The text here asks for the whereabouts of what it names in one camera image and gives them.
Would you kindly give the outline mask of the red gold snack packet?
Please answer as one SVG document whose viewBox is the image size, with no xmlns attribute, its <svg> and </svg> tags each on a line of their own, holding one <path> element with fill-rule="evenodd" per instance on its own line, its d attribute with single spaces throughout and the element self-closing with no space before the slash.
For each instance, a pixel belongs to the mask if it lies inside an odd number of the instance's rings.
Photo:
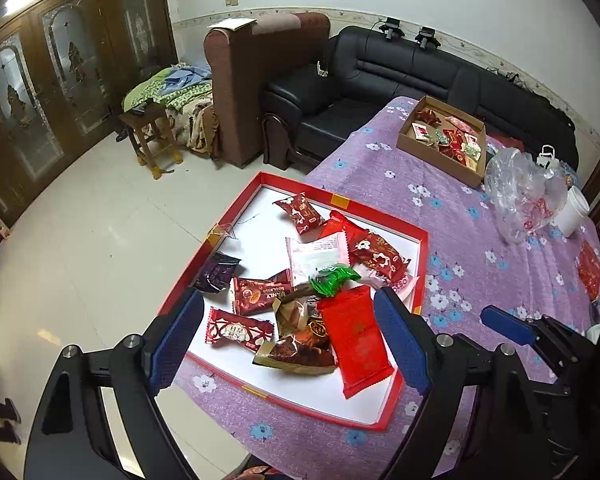
<svg viewBox="0 0 600 480">
<path fill-rule="evenodd" d="M 304 193 L 284 200 L 276 200 L 275 205 L 288 214 L 299 235 L 314 231 L 325 223 L 325 219 L 312 206 Z"/>
</svg>

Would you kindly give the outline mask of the red white tray box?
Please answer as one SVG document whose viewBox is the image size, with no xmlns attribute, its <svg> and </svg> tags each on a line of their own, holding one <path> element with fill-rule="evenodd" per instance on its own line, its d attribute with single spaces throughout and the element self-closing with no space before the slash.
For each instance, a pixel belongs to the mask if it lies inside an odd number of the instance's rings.
<svg viewBox="0 0 600 480">
<path fill-rule="evenodd" d="M 299 235 L 276 200 L 306 194 L 325 219 L 314 231 Z M 240 259 L 233 278 L 265 280 L 289 269 L 286 238 L 309 243 L 332 233 L 346 233 L 349 266 L 361 275 L 340 290 L 370 286 L 372 300 L 384 287 L 391 288 L 411 313 L 422 308 L 428 257 L 428 235 L 411 223 L 313 186 L 261 172 L 227 209 L 208 234 L 166 298 L 173 306 L 216 252 Z M 404 259 L 410 260 L 402 280 L 389 284 L 350 255 L 350 244 L 367 231 L 383 237 Z M 273 403 L 296 412 L 365 430 L 385 430 L 398 403 L 403 379 L 386 345 L 392 375 L 350 399 L 336 353 L 328 336 L 317 295 L 309 281 L 292 285 L 270 310 L 242 316 L 233 312 L 230 286 L 204 293 L 204 317 L 193 336 L 187 356 Z"/>
</svg>

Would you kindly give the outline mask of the dark purple snack packet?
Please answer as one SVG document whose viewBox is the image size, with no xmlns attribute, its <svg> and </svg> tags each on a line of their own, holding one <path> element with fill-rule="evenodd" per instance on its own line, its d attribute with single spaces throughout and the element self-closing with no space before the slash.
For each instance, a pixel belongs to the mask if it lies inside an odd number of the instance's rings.
<svg viewBox="0 0 600 480">
<path fill-rule="evenodd" d="M 202 266 L 193 286 L 202 292 L 222 292 L 230 286 L 240 259 L 216 252 Z"/>
</svg>

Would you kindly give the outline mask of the red candy by flask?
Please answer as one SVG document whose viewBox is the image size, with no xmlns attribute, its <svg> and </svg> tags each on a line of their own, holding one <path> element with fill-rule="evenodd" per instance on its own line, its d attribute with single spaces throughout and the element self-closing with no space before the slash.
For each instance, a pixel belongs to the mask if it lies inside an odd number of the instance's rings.
<svg viewBox="0 0 600 480">
<path fill-rule="evenodd" d="M 592 302 L 600 300 L 600 258 L 587 240 L 581 245 L 577 268 L 588 298 Z"/>
</svg>

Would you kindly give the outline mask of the small wooden stool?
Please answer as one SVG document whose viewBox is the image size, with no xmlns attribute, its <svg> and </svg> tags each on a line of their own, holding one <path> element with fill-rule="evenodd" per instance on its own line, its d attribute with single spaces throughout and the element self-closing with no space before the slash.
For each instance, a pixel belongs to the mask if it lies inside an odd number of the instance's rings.
<svg viewBox="0 0 600 480">
<path fill-rule="evenodd" d="M 169 155 L 175 165 L 183 162 L 184 146 L 175 139 L 163 105 L 149 100 L 130 108 L 118 118 L 129 131 L 137 162 L 140 166 L 148 168 L 155 180 L 173 172 L 173 169 L 163 169 L 159 166 L 160 156 Z"/>
</svg>

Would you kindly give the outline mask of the brown cookie snack packet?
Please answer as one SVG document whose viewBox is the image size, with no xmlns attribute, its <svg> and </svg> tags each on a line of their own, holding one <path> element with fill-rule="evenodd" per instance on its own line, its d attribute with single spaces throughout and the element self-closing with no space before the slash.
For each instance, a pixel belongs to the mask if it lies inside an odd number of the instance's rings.
<svg viewBox="0 0 600 480">
<path fill-rule="evenodd" d="M 280 271 L 265 280 L 256 278 L 233 278 L 230 290 L 233 293 L 233 312 L 248 316 L 272 308 L 277 298 L 291 292 L 291 270 Z"/>
</svg>

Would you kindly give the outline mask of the wooden glass-door cabinet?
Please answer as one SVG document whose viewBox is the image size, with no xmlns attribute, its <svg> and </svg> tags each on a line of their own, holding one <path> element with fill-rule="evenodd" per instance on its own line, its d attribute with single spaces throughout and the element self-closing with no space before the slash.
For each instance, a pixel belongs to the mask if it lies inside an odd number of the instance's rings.
<svg viewBox="0 0 600 480">
<path fill-rule="evenodd" d="M 0 244 L 175 60 L 168 0 L 0 0 Z"/>
</svg>

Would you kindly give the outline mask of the white pink snack packet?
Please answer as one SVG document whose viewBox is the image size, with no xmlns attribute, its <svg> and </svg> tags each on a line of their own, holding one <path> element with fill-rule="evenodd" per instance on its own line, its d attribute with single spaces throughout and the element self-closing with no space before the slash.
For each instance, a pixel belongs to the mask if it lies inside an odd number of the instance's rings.
<svg viewBox="0 0 600 480">
<path fill-rule="evenodd" d="M 302 285 L 318 271 L 350 264 L 346 233 L 338 231 L 314 242 L 300 243 L 286 238 L 291 284 Z"/>
</svg>

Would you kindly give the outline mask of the green snack packet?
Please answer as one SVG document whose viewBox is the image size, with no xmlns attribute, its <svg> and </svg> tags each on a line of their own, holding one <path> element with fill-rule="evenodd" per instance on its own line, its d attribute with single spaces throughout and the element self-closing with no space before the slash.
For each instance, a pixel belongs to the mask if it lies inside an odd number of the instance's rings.
<svg viewBox="0 0 600 480">
<path fill-rule="evenodd" d="M 317 295 L 335 297 L 347 281 L 357 282 L 360 279 L 361 275 L 350 266 L 336 263 L 312 274 L 309 277 L 309 285 Z"/>
</svg>

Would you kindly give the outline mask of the brown cardboard snack box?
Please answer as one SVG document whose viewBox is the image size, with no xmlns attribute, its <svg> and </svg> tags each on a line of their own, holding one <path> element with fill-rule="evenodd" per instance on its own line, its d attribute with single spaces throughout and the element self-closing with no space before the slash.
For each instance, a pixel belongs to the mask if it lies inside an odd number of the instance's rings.
<svg viewBox="0 0 600 480">
<path fill-rule="evenodd" d="M 408 113 L 396 147 L 470 188 L 478 188 L 486 172 L 484 123 L 431 96 Z"/>
</svg>

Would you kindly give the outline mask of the white plastic cup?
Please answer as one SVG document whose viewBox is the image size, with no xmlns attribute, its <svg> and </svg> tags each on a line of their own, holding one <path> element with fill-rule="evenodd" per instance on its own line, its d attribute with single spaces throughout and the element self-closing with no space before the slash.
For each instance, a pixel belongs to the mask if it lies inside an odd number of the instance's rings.
<svg viewBox="0 0 600 480">
<path fill-rule="evenodd" d="M 567 193 L 565 205 L 554 218 L 554 226 L 564 237 L 570 237 L 590 214 L 590 205 L 580 188 L 573 185 Z"/>
</svg>

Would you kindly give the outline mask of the red white-flower snack packet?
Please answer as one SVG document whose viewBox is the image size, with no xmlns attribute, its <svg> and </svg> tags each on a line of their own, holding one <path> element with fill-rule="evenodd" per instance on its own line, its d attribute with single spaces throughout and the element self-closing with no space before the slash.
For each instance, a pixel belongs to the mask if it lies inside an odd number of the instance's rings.
<svg viewBox="0 0 600 480">
<path fill-rule="evenodd" d="M 383 237 L 370 231 L 355 237 L 349 249 L 356 263 L 362 263 L 389 284 L 402 280 L 410 263 Z"/>
</svg>

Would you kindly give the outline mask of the long red cake packet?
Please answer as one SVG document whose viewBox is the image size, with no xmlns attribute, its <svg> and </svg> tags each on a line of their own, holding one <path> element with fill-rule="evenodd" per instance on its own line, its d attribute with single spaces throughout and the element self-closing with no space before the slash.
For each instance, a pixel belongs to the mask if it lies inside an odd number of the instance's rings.
<svg viewBox="0 0 600 480">
<path fill-rule="evenodd" d="M 373 310 L 370 286 L 340 290 L 318 302 L 343 382 L 343 395 L 352 398 L 382 382 L 394 371 Z"/>
</svg>

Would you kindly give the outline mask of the clear plastic bag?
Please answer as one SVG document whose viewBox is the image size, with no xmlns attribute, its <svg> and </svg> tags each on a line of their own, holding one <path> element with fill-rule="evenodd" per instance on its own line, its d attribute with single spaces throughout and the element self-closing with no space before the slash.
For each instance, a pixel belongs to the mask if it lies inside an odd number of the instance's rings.
<svg viewBox="0 0 600 480">
<path fill-rule="evenodd" d="M 565 206 L 568 188 L 558 169 L 543 169 L 518 148 L 502 148 L 486 164 L 486 196 L 508 244 L 522 243 Z"/>
</svg>

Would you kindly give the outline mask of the black leather sofa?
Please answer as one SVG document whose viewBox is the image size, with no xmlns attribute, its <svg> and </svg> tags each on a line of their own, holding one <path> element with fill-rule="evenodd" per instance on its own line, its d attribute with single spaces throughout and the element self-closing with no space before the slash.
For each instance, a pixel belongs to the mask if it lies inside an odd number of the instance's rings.
<svg viewBox="0 0 600 480">
<path fill-rule="evenodd" d="M 358 26 L 330 38 L 321 60 L 264 86 L 263 158 L 279 169 L 319 164 L 391 100 L 424 96 L 482 120 L 490 136 L 519 141 L 533 155 L 550 145 L 579 166 L 576 127 L 544 96 L 455 55 Z"/>
</svg>

